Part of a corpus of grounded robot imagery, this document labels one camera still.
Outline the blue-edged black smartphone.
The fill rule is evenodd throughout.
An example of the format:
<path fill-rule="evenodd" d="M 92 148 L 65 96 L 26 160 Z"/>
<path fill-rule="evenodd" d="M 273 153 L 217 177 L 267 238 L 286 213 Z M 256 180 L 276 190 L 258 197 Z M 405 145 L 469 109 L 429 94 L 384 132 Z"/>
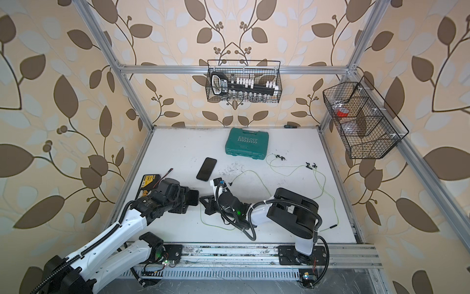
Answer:
<path fill-rule="evenodd" d="M 196 179 L 200 181 L 209 181 L 216 164 L 216 159 L 206 158 L 197 173 Z"/>

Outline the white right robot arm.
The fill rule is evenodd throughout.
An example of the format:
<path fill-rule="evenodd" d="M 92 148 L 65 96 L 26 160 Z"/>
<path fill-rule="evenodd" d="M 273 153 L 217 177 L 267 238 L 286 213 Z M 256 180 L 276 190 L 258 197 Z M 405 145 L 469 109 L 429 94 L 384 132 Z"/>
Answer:
<path fill-rule="evenodd" d="M 257 238 L 255 229 L 262 224 L 274 223 L 294 235 L 294 246 L 279 247 L 281 265 L 327 265 L 327 244 L 317 246 L 319 228 L 323 220 L 314 200 L 285 188 L 278 188 L 273 197 L 257 203 L 243 203 L 228 187 L 216 187 L 213 196 L 200 197 L 204 213 L 220 214 L 226 225 L 244 233 L 249 240 Z"/>

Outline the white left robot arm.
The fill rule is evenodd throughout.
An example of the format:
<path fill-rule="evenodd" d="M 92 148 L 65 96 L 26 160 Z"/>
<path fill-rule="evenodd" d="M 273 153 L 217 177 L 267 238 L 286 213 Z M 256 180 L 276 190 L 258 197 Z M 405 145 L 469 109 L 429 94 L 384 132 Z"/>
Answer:
<path fill-rule="evenodd" d="M 199 192 L 174 179 L 158 179 L 128 202 L 119 219 L 88 244 L 44 266 L 34 294 L 96 294 L 141 263 L 167 266 L 179 261 L 181 246 L 165 248 L 146 228 L 164 213 L 184 214 L 199 202 Z"/>

